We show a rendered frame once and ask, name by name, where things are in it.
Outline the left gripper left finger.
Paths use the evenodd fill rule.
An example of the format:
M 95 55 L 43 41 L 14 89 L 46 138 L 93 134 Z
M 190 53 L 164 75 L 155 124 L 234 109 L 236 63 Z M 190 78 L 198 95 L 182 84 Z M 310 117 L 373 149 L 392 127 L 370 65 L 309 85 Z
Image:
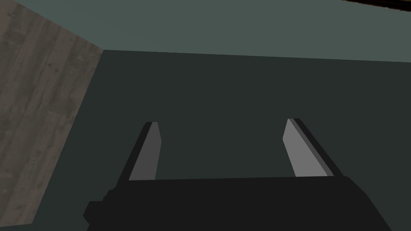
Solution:
M 161 144 L 158 122 L 146 122 L 121 172 L 118 184 L 134 180 L 154 180 Z

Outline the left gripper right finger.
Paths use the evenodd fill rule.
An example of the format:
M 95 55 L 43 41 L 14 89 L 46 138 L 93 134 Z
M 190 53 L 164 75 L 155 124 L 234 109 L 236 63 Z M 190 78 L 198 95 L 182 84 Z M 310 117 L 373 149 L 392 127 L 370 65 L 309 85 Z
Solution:
M 282 141 L 296 177 L 343 176 L 301 119 L 287 120 Z

